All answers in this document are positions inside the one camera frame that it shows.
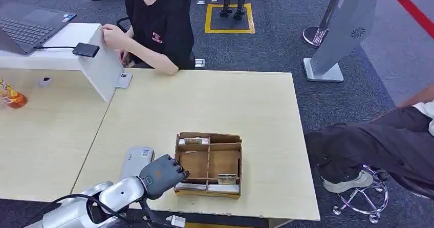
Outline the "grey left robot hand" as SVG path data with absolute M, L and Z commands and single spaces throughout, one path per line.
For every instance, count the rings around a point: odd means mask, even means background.
M 189 171 L 185 170 L 179 161 L 166 154 L 145 166 L 141 170 L 139 178 L 145 188 L 145 197 L 156 200 L 167 190 L 187 179 L 189 175 Z

